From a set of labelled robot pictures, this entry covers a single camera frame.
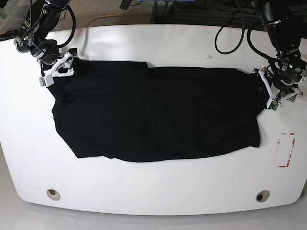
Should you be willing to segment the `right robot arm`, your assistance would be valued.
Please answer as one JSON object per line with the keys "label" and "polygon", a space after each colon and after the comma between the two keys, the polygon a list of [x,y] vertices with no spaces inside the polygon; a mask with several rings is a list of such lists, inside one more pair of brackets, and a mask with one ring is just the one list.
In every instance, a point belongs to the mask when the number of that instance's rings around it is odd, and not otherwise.
{"label": "right robot arm", "polygon": [[[48,73],[52,77],[73,75],[73,63],[78,58],[77,49],[60,53],[73,39],[76,30],[76,18],[69,3],[68,0],[38,0],[30,3],[26,20],[14,40],[18,52],[30,53],[37,59],[43,77]],[[58,44],[56,40],[46,37],[56,27],[65,10],[72,18],[71,34],[64,43]]]}

